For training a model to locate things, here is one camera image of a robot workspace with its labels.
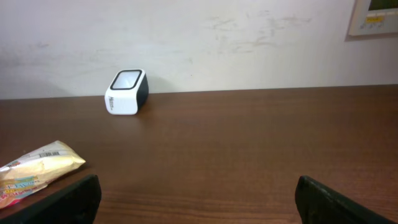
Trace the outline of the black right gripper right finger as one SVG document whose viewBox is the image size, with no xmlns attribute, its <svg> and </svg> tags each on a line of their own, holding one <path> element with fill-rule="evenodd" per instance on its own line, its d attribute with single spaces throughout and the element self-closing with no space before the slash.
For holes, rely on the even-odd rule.
<svg viewBox="0 0 398 224">
<path fill-rule="evenodd" d="M 295 204 L 304 224 L 395 224 L 307 175 L 298 180 Z"/>
</svg>

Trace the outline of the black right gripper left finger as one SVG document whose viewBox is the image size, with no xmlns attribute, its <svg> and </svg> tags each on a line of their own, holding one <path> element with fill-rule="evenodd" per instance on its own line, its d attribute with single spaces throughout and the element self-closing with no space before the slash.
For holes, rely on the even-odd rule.
<svg viewBox="0 0 398 224">
<path fill-rule="evenodd" d="M 92 224 L 101 201 L 97 175 L 81 180 L 1 219 L 1 224 Z"/>
</svg>

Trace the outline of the cream yellow snack bag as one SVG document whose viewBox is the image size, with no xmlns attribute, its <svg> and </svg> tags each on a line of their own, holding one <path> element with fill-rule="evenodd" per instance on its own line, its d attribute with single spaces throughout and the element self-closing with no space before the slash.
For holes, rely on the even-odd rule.
<svg viewBox="0 0 398 224">
<path fill-rule="evenodd" d="M 20 202 L 85 163 L 64 142 L 55 141 L 1 167 L 1 208 Z"/>
</svg>

